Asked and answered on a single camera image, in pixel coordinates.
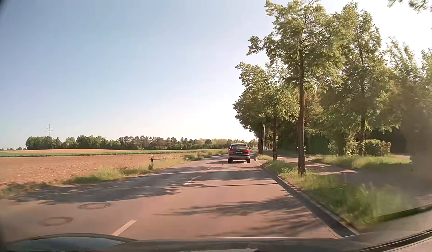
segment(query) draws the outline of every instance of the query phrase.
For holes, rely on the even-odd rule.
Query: sky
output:
[[[275,3],[286,4],[286,0]],[[322,0],[328,13],[348,0]],[[432,13],[359,0],[384,42],[432,46]],[[0,8],[0,147],[29,136],[251,140],[235,119],[240,62],[272,30],[263,0],[8,0]]]

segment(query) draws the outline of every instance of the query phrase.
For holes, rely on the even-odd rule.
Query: curb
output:
[[[297,198],[300,202],[302,202],[309,210],[314,213],[314,215],[317,216],[318,219],[323,221],[333,232],[337,233],[341,237],[359,234],[359,231],[342,217],[332,213],[324,206],[322,206],[319,202],[317,202],[317,200],[315,200],[308,194],[302,192],[297,187],[291,185],[286,180],[280,178],[273,171],[269,170],[269,168],[267,168],[263,164],[260,164],[256,160],[256,158],[255,162],[259,166],[261,166],[263,170],[269,172],[273,176],[273,179],[281,187],[283,187],[283,189],[285,189],[291,196]]]

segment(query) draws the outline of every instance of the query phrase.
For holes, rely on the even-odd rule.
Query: dashed white lane marking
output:
[[[192,179],[186,181],[185,184],[183,184],[183,185],[187,185],[187,184],[191,183],[191,182],[192,182],[194,179],[196,179],[196,178],[197,178],[197,177],[194,177],[194,178],[192,178]]]
[[[112,235],[119,236],[122,232],[124,232],[124,230],[128,229],[135,222],[136,222],[136,220],[130,220],[129,222],[124,224],[124,226],[120,227],[117,231],[113,232]]]

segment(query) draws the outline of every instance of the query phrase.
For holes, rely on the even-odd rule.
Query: sidewalk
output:
[[[344,183],[375,187],[392,186],[396,192],[410,201],[407,209],[432,203],[432,181],[416,177],[410,170],[372,171],[352,170],[340,166],[311,162],[313,157],[305,158],[306,169],[320,175],[333,175]],[[297,165],[298,158],[278,156],[278,160]]]

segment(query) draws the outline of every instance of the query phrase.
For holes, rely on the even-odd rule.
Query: asphalt road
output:
[[[61,233],[140,240],[337,237],[253,159],[229,164],[226,156],[0,200],[0,226],[7,241]]]

